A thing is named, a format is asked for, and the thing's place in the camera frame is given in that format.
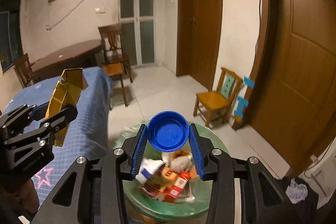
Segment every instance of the glass door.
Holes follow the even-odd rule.
[[[154,0],[120,0],[120,18],[131,65],[155,63]]]

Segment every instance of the window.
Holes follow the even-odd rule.
[[[5,72],[23,54],[20,35],[20,0],[0,2],[0,61]]]

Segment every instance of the blue bottle cap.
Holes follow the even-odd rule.
[[[173,152],[180,149],[189,137],[189,125],[177,112],[163,111],[148,123],[148,141],[155,149]]]

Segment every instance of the screw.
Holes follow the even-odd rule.
[[[83,157],[83,156],[78,157],[77,160],[76,160],[76,162],[77,162],[78,164],[82,164],[82,163],[84,163],[85,161],[86,161],[86,158]]]
[[[115,155],[121,155],[122,153],[124,153],[124,150],[122,150],[121,148],[116,148],[113,153]]]
[[[259,160],[256,157],[250,157],[250,163],[257,164]]]
[[[222,151],[218,148],[215,148],[211,151],[211,153],[213,153],[216,156],[219,156],[222,153]]]

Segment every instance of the gold foil wrapper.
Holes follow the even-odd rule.
[[[60,112],[67,105],[76,106],[82,90],[87,87],[88,84],[83,75],[83,69],[65,69],[52,93],[45,118]],[[56,132],[54,146],[63,145],[68,127],[69,125]]]

